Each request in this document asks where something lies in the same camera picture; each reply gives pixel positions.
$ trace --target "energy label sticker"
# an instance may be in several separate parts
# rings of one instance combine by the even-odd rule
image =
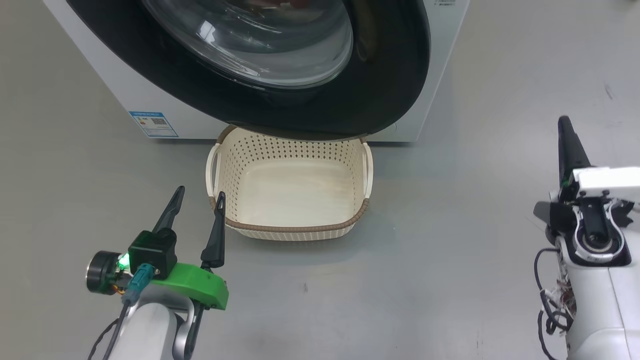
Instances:
[[[177,138],[171,124],[162,113],[130,111],[131,117],[150,138]]]

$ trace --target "washing machine door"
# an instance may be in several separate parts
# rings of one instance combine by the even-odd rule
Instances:
[[[67,0],[124,62],[216,118],[340,140],[393,124],[429,65],[422,0]]]

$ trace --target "glass door window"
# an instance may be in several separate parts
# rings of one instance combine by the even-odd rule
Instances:
[[[241,83],[309,88],[331,81],[353,48],[341,0],[143,0],[192,53]]]

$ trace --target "washing machine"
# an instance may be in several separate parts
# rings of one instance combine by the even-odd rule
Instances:
[[[44,3],[150,138],[410,142],[468,1]]]

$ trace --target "qr code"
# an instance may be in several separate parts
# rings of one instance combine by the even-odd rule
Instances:
[[[161,117],[152,117],[151,121],[153,121],[155,125],[166,125],[166,121]]]

